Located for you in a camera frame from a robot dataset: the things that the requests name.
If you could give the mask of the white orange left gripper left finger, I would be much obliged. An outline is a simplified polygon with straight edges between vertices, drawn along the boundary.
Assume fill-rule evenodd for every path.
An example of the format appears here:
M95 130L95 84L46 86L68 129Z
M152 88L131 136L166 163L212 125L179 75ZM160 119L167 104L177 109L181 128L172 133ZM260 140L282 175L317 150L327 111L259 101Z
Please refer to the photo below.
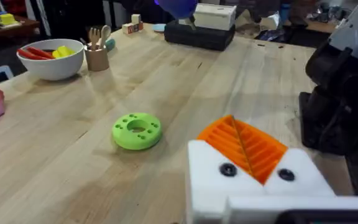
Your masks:
M233 116L207 126L187 145L186 221L221 223L229 197L260 196Z

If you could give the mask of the white orange left gripper right finger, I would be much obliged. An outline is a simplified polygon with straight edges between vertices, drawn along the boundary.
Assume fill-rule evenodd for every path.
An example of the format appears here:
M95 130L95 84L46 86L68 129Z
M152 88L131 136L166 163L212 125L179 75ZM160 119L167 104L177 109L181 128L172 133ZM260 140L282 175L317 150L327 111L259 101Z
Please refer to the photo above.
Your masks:
M270 135L237 119L233 120L248 165L248 181L233 195L333 197L334 190L315 166L308 153L287 147Z

